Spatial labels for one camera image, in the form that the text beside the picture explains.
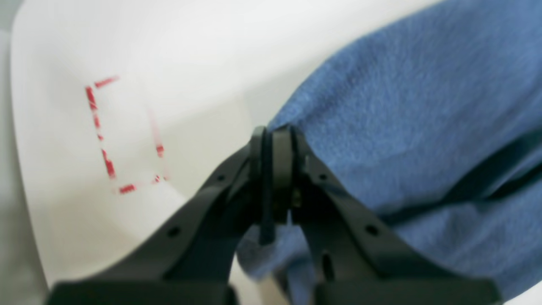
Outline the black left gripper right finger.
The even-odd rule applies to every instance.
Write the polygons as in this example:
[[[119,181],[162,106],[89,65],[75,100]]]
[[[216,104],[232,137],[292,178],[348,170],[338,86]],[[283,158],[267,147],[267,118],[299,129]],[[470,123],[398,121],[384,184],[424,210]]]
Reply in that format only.
[[[416,253],[351,197],[291,127],[271,132],[273,213],[298,224],[317,282],[312,305],[501,305],[488,279]]]

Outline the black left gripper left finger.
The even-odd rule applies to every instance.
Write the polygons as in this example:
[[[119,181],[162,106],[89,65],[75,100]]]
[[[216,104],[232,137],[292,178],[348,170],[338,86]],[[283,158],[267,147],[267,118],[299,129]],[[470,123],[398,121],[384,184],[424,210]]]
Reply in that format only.
[[[275,237],[271,134],[257,127],[199,191],[127,257],[54,286],[48,305],[237,305],[228,284],[239,240],[254,223]]]

